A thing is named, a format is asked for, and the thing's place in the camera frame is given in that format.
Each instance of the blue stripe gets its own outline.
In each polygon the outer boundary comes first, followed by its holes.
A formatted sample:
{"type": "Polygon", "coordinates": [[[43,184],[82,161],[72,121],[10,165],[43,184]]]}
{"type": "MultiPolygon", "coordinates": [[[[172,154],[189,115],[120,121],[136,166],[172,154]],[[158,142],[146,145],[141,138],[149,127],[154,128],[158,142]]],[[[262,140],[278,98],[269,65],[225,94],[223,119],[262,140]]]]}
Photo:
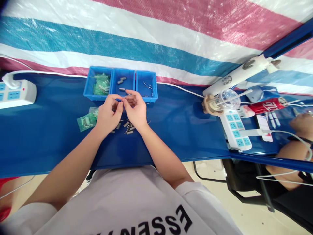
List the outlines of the blue stripe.
{"type": "Polygon", "coordinates": [[[307,74],[297,71],[276,71],[268,74],[266,70],[247,79],[248,82],[254,83],[287,83],[290,85],[313,87],[313,74],[307,74]]]}
{"type": "Polygon", "coordinates": [[[172,47],[35,19],[3,16],[0,43],[30,51],[73,51],[162,64],[202,76],[223,77],[238,64],[209,60],[172,47]]]}

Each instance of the floor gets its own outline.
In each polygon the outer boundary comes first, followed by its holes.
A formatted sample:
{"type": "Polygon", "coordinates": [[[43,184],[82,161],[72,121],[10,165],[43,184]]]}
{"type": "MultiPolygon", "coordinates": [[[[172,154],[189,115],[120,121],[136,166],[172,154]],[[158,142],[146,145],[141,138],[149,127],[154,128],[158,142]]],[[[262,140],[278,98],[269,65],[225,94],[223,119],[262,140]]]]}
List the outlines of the floor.
{"type": "MultiPolygon", "coordinates": [[[[310,234],[293,220],[283,215],[279,211],[271,213],[265,206],[248,205],[241,203],[235,196],[233,196],[227,189],[224,183],[215,183],[210,181],[200,180],[193,169],[192,162],[185,162],[184,166],[195,181],[201,182],[205,185],[224,205],[225,209],[234,219],[240,230],[244,235],[266,234],[266,235],[306,235],[310,234]]],[[[196,162],[197,171],[200,176],[213,179],[225,179],[225,171],[220,160],[208,160],[196,162]]],[[[5,204],[12,204],[11,214],[13,214],[32,194],[36,187],[42,182],[46,175],[37,175],[34,179],[0,200],[0,208],[5,204]]],[[[20,177],[13,180],[10,184],[3,186],[0,196],[5,192],[18,187],[27,182],[32,176],[20,177]]],[[[257,195],[257,192],[247,192],[243,196],[257,195]]]]}

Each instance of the white t-shirt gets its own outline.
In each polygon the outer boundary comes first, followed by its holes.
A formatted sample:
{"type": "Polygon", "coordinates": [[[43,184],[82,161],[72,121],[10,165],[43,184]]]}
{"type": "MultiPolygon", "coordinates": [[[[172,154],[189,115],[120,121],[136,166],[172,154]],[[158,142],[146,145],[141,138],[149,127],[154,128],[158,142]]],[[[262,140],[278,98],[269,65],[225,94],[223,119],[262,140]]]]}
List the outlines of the white t-shirt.
{"type": "Polygon", "coordinates": [[[59,212],[47,203],[31,203],[4,228],[10,235],[242,234],[200,182],[174,190],[152,166],[96,171],[59,212]]]}

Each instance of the hand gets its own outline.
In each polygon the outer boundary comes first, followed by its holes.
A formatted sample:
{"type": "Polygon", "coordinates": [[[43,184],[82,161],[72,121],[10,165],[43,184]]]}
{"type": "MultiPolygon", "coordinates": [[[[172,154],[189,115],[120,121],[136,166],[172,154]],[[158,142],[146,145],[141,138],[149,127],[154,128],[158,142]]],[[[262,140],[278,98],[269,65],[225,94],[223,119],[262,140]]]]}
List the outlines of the hand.
{"type": "Polygon", "coordinates": [[[137,130],[147,125],[147,106],[141,95],[133,90],[125,91],[129,96],[122,99],[127,117],[137,130]]]}
{"type": "Polygon", "coordinates": [[[313,141],[313,116],[305,113],[298,115],[289,125],[300,137],[313,141]]]}
{"type": "Polygon", "coordinates": [[[94,129],[103,139],[115,129],[121,120],[123,102],[118,102],[115,99],[121,100],[122,97],[119,95],[108,95],[104,104],[99,107],[98,120],[94,129]]]}

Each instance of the blue metal bar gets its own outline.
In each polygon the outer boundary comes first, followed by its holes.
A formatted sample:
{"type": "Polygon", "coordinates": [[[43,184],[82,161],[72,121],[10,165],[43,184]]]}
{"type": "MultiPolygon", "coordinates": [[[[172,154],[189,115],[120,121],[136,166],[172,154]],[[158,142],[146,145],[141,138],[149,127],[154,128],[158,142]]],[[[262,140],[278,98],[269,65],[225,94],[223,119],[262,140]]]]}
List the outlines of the blue metal bar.
{"type": "Polygon", "coordinates": [[[230,152],[231,158],[313,173],[313,162],[230,152]]]}
{"type": "Polygon", "coordinates": [[[273,59],[275,59],[295,48],[296,46],[299,46],[300,44],[304,43],[312,37],[313,18],[289,33],[287,36],[283,37],[278,42],[274,43],[262,54],[264,54],[265,58],[272,57],[273,59]]]}

